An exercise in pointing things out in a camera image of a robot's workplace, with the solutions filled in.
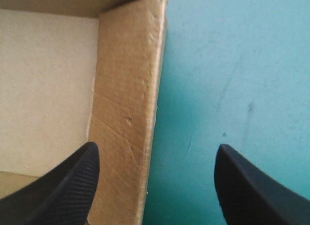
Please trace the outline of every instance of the black textured plastic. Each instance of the black textured plastic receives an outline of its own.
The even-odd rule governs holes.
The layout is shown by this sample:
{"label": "black textured plastic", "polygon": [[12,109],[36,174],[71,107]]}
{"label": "black textured plastic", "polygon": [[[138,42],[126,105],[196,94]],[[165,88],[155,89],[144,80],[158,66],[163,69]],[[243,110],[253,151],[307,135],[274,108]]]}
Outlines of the black textured plastic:
{"label": "black textured plastic", "polygon": [[228,145],[221,145],[217,153],[215,186],[228,225],[310,225],[309,200]]}
{"label": "black textured plastic", "polygon": [[99,153],[86,143],[52,171],[0,200],[0,225],[85,225],[99,177]]}

